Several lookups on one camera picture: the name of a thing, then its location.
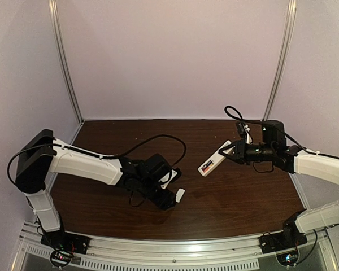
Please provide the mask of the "white remote control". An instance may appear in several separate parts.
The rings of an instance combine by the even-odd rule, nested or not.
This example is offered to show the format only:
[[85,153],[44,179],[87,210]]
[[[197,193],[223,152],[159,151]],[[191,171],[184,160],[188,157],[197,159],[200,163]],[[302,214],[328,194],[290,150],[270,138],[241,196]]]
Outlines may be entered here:
[[[198,167],[198,171],[199,171],[201,176],[203,176],[203,177],[208,176],[214,169],[216,169],[225,160],[225,157],[219,155],[219,153],[218,153],[219,148],[204,163],[202,163]],[[214,163],[213,166],[211,166],[206,172],[203,172],[201,168],[204,165],[206,165],[210,160],[213,161],[213,163]]]

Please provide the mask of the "white battery cover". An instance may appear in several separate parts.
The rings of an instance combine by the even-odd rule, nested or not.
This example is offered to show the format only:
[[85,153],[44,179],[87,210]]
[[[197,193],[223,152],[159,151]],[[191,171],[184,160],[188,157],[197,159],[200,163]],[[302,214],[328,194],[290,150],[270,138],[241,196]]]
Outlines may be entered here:
[[175,201],[176,203],[180,203],[182,197],[185,194],[185,190],[184,189],[178,189],[177,193],[176,193],[176,197],[175,197]]

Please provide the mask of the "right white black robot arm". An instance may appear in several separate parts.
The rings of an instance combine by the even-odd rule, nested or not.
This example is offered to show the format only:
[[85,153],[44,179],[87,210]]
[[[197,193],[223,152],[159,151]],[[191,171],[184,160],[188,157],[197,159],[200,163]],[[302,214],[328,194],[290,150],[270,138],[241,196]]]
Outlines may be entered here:
[[[286,141],[290,137],[281,121],[264,121],[261,126],[262,143],[249,144],[243,122],[238,122],[241,139],[220,148],[219,155],[237,164],[270,162],[290,174],[312,176],[339,186],[339,158],[311,151],[299,143],[288,146]],[[283,223],[283,235],[286,243],[294,245],[308,231],[336,225],[339,225],[339,200],[293,214]]]

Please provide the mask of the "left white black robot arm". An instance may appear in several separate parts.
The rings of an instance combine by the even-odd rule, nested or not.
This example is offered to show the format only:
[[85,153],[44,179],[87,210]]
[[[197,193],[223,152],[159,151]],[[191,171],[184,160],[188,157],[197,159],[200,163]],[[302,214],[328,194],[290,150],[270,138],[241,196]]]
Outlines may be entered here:
[[59,212],[45,184],[48,173],[62,173],[88,178],[109,186],[139,193],[161,210],[168,210],[180,202],[184,189],[176,193],[168,189],[181,176],[160,154],[147,160],[131,160],[125,155],[104,155],[69,145],[44,129],[21,151],[16,176],[8,179],[26,196],[37,215],[43,238],[52,248],[65,248],[68,235]]

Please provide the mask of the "front aluminium rail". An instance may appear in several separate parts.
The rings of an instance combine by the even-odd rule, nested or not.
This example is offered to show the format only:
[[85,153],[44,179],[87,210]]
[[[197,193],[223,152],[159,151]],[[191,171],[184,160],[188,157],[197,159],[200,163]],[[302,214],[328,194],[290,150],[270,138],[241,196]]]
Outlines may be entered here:
[[326,231],[307,235],[296,249],[263,253],[255,234],[196,241],[154,241],[89,236],[85,254],[64,270],[339,270]]

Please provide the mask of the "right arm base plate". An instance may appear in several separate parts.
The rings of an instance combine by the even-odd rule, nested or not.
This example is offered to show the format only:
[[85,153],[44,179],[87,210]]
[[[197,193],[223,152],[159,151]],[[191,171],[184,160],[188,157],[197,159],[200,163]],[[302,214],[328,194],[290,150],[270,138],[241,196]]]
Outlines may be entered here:
[[283,231],[278,233],[265,232],[258,238],[262,254],[278,252],[282,250],[295,249],[299,245],[306,244],[307,238],[300,234],[294,238],[286,238]]

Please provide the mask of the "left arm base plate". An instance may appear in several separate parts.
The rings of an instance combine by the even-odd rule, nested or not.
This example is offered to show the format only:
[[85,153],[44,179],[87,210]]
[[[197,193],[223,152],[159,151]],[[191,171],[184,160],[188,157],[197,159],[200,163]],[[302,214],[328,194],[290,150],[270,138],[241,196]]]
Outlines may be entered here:
[[85,255],[90,238],[85,235],[67,233],[65,231],[44,232],[41,244],[53,249]]

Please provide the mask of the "right aluminium frame post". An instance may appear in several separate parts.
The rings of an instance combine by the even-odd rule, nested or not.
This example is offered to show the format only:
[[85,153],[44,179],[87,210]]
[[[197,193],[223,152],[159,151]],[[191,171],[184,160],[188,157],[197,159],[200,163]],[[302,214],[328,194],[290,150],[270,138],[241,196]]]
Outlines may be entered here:
[[272,110],[276,102],[276,97],[280,89],[281,80],[282,80],[282,77],[285,71],[286,60],[288,58],[288,54],[289,54],[289,50],[290,50],[290,46],[292,42],[296,16],[297,16],[297,1],[289,0],[286,15],[285,15],[285,25],[284,25],[284,31],[283,31],[283,36],[282,36],[282,42],[280,46],[279,58],[277,61],[277,66],[275,70],[275,75],[274,75],[270,95],[269,95],[266,109],[265,109],[265,112],[262,118],[263,121],[270,119]]

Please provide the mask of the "aluminium frame post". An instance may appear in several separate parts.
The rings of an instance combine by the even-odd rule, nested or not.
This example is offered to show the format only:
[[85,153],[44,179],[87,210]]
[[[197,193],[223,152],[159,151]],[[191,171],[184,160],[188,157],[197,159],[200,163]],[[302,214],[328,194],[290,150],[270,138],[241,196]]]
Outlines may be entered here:
[[280,89],[281,80],[282,80],[282,77],[285,71],[286,60],[288,58],[288,54],[289,54],[289,50],[290,50],[290,46],[292,42],[296,16],[297,16],[297,1],[289,0],[286,15],[285,15],[285,25],[284,25],[284,31],[283,31],[283,36],[282,36],[282,42],[280,46],[279,58],[277,61],[277,66],[275,70],[275,75],[274,75],[270,95],[269,95],[266,109],[265,109],[265,112],[262,118],[263,121],[270,119],[272,110],[276,102],[276,97]]
[[78,100],[75,94],[71,74],[69,71],[69,65],[68,65],[67,56],[66,56],[66,52],[64,48],[63,35],[62,35],[61,27],[60,27],[58,1],[48,0],[48,4],[49,4],[49,13],[50,13],[50,18],[51,18],[51,24],[53,27],[56,49],[58,51],[60,67],[62,70],[64,83],[66,85],[69,101],[71,103],[73,113],[74,113],[77,123],[82,124],[84,122],[84,118],[81,114],[80,106],[79,106],[79,103],[78,103]]

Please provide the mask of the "left aluminium frame post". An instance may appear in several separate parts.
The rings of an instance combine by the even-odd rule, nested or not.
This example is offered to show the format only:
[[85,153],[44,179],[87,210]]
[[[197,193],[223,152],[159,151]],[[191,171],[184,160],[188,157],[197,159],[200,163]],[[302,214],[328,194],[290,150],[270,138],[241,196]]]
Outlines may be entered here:
[[69,65],[68,65],[67,56],[66,56],[66,52],[64,48],[63,35],[62,35],[61,27],[60,27],[58,1],[48,0],[48,4],[49,4],[49,13],[50,13],[50,18],[51,18],[51,24],[53,27],[56,49],[58,51],[60,67],[62,70],[64,83],[66,85],[69,101],[71,103],[73,113],[74,113],[77,123],[82,124],[84,122],[84,118],[81,114],[80,106],[79,106],[79,103],[78,103],[78,100],[75,94],[71,74],[69,71]]

